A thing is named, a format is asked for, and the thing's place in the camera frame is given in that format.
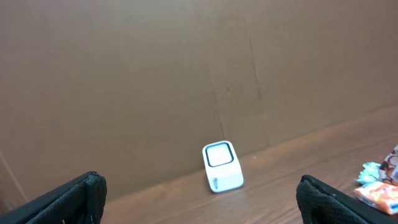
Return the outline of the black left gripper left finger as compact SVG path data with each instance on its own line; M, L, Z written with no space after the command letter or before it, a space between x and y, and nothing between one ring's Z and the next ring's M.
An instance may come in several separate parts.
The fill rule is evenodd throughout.
M99 224L106 195L105 177L90 171L1 215L1 224Z

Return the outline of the teal snack pack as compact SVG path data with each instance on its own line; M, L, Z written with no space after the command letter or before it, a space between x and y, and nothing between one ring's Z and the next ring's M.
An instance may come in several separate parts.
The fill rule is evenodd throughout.
M356 179L357 183L364 185L373 182L377 182L379 180L379 168L380 164L375 162L367 162L363 164L363 170L359 173L358 178Z

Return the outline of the brown paper pastry bag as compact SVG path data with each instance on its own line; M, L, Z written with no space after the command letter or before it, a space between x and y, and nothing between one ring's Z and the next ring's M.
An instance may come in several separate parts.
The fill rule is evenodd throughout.
M397 146L381 163L379 181L397 186Z

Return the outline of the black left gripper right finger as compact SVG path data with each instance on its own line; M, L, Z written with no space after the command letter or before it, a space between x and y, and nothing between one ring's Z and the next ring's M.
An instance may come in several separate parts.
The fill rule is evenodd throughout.
M304 224L397 224L397 220L312 177L302 176L296 200Z

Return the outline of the orange tissue pack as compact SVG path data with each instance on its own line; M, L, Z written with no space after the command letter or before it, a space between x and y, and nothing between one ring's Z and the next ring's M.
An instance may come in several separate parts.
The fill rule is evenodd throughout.
M365 184L354 190L358 200L389 215L397 214L397 186L384 182Z

